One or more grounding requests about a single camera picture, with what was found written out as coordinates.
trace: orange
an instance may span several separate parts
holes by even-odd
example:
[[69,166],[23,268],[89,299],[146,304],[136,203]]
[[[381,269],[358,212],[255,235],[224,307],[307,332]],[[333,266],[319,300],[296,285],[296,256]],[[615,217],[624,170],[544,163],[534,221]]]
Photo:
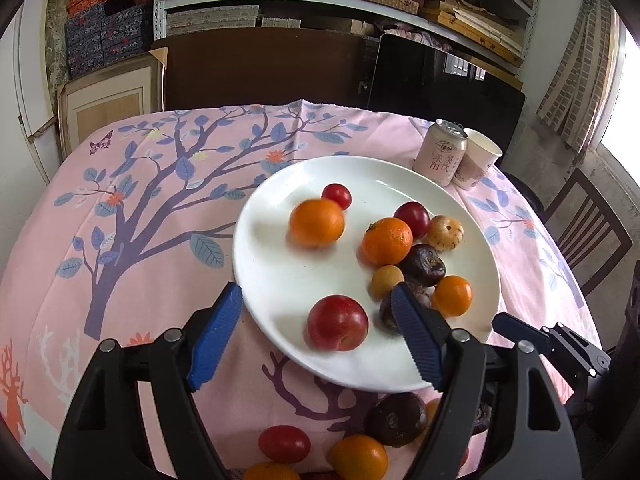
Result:
[[343,480],[382,480],[389,458],[377,440],[351,435],[335,444],[329,463]]
[[300,480],[300,475],[288,465],[263,462],[247,469],[242,480]]
[[444,317],[462,316],[471,306],[471,285],[460,276],[445,276],[436,285],[431,304]]
[[314,249],[334,243],[344,231],[344,213],[333,200],[314,198],[299,203],[289,217],[289,233],[298,245]]
[[398,218],[383,218],[364,233],[362,252],[375,266],[395,265],[404,260],[413,243],[407,224]]

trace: black panel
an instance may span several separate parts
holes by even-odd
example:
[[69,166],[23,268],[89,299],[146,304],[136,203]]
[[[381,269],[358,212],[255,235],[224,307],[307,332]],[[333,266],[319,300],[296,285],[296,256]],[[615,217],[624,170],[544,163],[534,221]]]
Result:
[[484,133],[506,152],[524,99],[522,92],[453,54],[391,34],[380,39],[370,110],[446,119]]

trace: metal screw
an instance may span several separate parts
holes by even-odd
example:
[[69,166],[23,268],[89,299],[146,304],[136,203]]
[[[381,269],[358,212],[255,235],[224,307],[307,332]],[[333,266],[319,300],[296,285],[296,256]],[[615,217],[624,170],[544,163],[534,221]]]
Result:
[[116,342],[113,339],[105,339],[100,343],[100,352],[111,352],[116,348]]
[[453,339],[455,339],[459,343],[466,343],[471,339],[469,332],[463,330],[462,328],[457,328],[451,332]]
[[527,341],[526,339],[518,341],[518,348],[525,354],[530,354],[536,349],[536,347],[533,346],[533,343]]
[[175,343],[182,337],[182,330],[179,328],[170,328],[164,333],[164,340],[169,343]]

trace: table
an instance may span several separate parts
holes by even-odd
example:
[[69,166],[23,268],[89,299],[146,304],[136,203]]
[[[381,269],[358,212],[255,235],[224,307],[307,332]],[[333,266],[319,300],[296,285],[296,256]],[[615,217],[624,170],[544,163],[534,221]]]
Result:
[[[0,412],[32,460],[50,473],[65,410],[100,339],[148,342],[211,305],[232,279],[234,222],[252,189],[314,156],[351,153],[410,167],[427,126],[298,101],[162,112],[95,132],[24,225],[0,285],[0,352],[17,378],[0,395]],[[536,327],[560,321],[599,344],[571,271],[504,175],[492,168],[472,190],[447,191],[492,247],[500,310]],[[495,334],[489,342],[507,344]],[[551,375],[566,400],[568,385]],[[262,462],[259,433],[291,424],[312,441],[311,455],[296,465],[301,472],[327,469],[326,451],[359,431],[378,397],[289,362],[246,313],[215,377],[194,396],[226,467]],[[141,400],[156,464],[171,472],[149,388]],[[472,438],[463,473],[477,466],[483,439]],[[412,446],[390,449],[386,478],[402,478],[414,453]]]

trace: deer print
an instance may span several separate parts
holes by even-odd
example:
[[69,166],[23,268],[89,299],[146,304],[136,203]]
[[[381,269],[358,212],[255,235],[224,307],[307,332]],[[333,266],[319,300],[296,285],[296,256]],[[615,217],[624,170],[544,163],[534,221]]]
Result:
[[14,438],[20,442],[20,428],[23,434],[25,434],[27,430],[24,428],[22,410],[20,409],[18,400],[24,404],[27,402],[27,399],[25,399],[22,394],[24,381],[20,380],[18,363],[15,364],[15,372],[12,372],[13,361],[14,343],[9,339],[9,344],[2,348],[2,355],[0,356],[0,365],[2,365],[0,386],[2,387],[2,392],[6,395],[6,417],[4,421]]

